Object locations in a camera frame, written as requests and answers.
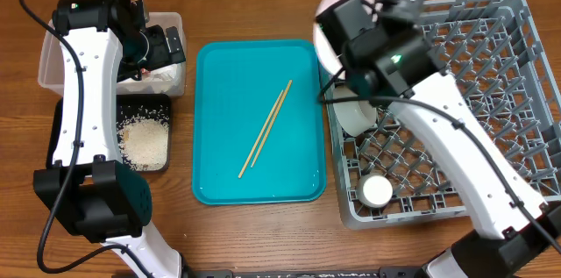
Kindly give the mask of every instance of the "plastic tray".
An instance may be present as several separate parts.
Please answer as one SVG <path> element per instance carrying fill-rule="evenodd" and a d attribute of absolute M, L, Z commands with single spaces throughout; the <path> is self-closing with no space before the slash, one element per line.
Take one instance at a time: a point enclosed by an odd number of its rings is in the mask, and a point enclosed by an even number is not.
<path fill-rule="evenodd" d="M 164 30 L 171 26 L 177 27 L 180 34 L 183 52 L 187 56 L 187 41 L 181 16 L 175 12 L 151 12 L 150 22 L 146 25 L 160 25 Z M 182 96 L 185 91 L 185 62 L 176 64 L 177 73 L 171 81 L 152 82 L 120 82 L 117 84 L 117 94 L 167 94 L 168 96 Z M 41 58 L 39 60 L 39 76 L 37 82 L 42 88 L 50 89 L 62 96 L 64 93 L 64 64 L 59 41 L 49 32 L 45 34 Z"/>
<path fill-rule="evenodd" d="M 314 47 L 304 40 L 219 42 L 197 57 L 193 193 L 206 204 L 310 201 L 325 189 Z M 293 80 L 254 168 L 238 174 Z"/>
<path fill-rule="evenodd" d="M 150 113 L 148 111 L 158 110 L 158 113 Z M 139 95 L 117 95 L 117 127 L 127 118 L 134 116 L 143 116 L 154 120 L 160 120 L 169 125 L 167 130 L 167 159 L 162 168 L 151 171 L 139 171 L 139 173 L 163 172 L 169 166 L 169 154 L 172 145 L 172 104 L 169 96 L 165 94 L 139 94 Z M 51 129 L 51 138 L 46 155 L 46 168 L 53 167 L 53 153 L 60 134 L 60 125 L 62 121 L 62 99 L 54 108 L 53 127 Z M 121 137 L 117 135 L 117 143 L 121 142 Z M 130 162 L 123 159 L 123 164 L 131 168 Z"/>
<path fill-rule="evenodd" d="M 422 25 L 465 102 L 513 168 L 547 201 L 561 200 L 560 95 L 526 1 L 428 1 Z M 465 215 L 437 163 L 388 111 L 381 110 L 377 126 L 357 138 L 341 129 L 332 106 L 328 115 L 339 211 L 347 227 Z M 384 209 L 368 209 L 355 194 L 359 177 L 372 170 L 394 185 Z"/>

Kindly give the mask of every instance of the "black container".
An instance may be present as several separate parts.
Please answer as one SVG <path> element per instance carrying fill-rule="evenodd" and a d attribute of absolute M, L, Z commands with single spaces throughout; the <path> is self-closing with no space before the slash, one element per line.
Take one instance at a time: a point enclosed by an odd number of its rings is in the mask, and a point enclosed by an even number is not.
<path fill-rule="evenodd" d="M 146 111 L 157 110 L 159 112 L 150 113 Z M 166 171 L 169 167 L 169 154 L 172 146 L 172 101 L 166 94 L 133 94 L 117 95 L 117 123 L 122 124 L 126 119 L 132 117 L 144 117 L 147 119 L 159 120 L 168 125 L 167 129 L 167 159 L 166 164 L 160 169 L 152 171 L 138 171 L 139 173 L 154 173 Z M 53 128 L 51 129 L 51 139 L 46 155 L 46 168 L 53 167 L 53 153 L 59 139 L 60 126 L 62 123 L 62 99 L 56 104 L 53 117 Z M 117 143 L 121 142 L 121 137 L 117 135 Z M 131 163 L 123 158 L 123 164 L 131 168 Z"/>

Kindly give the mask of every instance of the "teal tray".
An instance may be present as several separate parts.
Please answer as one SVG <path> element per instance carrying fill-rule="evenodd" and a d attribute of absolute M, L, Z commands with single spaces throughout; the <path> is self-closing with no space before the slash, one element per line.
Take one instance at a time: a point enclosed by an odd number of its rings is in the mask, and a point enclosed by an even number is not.
<path fill-rule="evenodd" d="M 206 204 L 289 203 L 325 190 L 323 110 L 314 47 L 305 40 L 217 42 L 197 57 L 193 193 Z M 255 166 L 238 174 L 288 80 Z"/>

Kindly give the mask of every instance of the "table surface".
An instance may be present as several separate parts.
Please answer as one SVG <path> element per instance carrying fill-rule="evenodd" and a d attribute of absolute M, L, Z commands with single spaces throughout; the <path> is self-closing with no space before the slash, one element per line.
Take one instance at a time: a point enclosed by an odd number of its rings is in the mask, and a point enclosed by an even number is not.
<path fill-rule="evenodd" d="M 48 19 L 58 0 L 27 0 Z M 527 0 L 553 72 L 561 80 L 559 0 Z M 185 95 L 174 100 L 169 169 L 145 175 L 153 192 L 153 222 L 195 269 L 334 270 L 421 265 L 471 229 L 467 217 L 421 225 L 351 231 L 339 218 L 331 165 L 324 194 L 312 203 L 209 207 L 191 192 L 195 58 L 207 43 L 243 39 L 311 39 L 320 0 L 146 0 L 150 11 L 181 14 L 188 36 Z M 35 196 L 32 172 L 45 165 L 53 110 L 60 99 L 37 84 L 45 32 L 18 5 L 0 0 L 0 276 L 37 277 L 39 235 L 48 209 Z M 97 248 L 55 222 L 46 248 L 51 267 Z M 113 253 L 67 277 L 107 277 L 127 267 Z M 552 277 L 561 256 L 551 250 L 522 277 Z"/>

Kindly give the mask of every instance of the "plastic container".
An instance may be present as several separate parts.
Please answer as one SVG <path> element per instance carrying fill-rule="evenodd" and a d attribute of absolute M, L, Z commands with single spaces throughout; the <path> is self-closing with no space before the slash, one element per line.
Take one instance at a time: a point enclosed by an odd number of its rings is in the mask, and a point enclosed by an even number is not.
<path fill-rule="evenodd" d="M 560 95 L 526 1 L 427 1 L 421 20 L 465 102 L 513 168 L 547 201 L 561 200 Z M 326 96 L 332 97 L 332 89 Z M 347 227 L 466 215 L 423 144 L 387 110 L 356 138 L 341 128 L 332 105 L 328 115 L 339 211 Z M 359 177 L 371 172 L 393 185 L 384 208 L 370 209 L 357 198 Z"/>
<path fill-rule="evenodd" d="M 127 119 L 142 116 L 148 119 L 158 120 L 161 123 L 169 125 L 167 130 L 167 158 L 166 163 L 159 169 L 142 170 L 138 173 L 154 173 L 166 171 L 169 167 L 169 154 L 172 147 L 172 102 L 169 96 L 164 94 L 144 94 L 144 95 L 118 95 L 117 96 L 117 129 Z M 54 108 L 53 126 L 51 128 L 51 138 L 49 139 L 49 147 L 46 153 L 45 167 L 53 168 L 53 153 L 56 149 L 60 125 L 62 122 L 62 99 Z M 121 142 L 121 137 L 117 134 L 117 143 Z M 128 168 L 131 163 L 123 158 L 123 164 Z"/>
<path fill-rule="evenodd" d="M 147 26 L 160 25 L 164 31 L 166 28 L 175 26 L 180 33 L 183 52 L 187 56 L 187 41 L 181 16 L 175 12 L 151 12 L 150 21 Z M 117 84 L 117 94 L 167 94 L 168 96 L 182 96 L 185 91 L 186 62 L 174 64 L 177 66 L 175 77 L 171 81 L 140 81 L 120 82 Z M 39 61 L 39 76 L 37 82 L 42 88 L 50 89 L 62 96 L 64 92 L 64 64 L 60 42 L 49 32 L 45 34 L 41 58 Z"/>

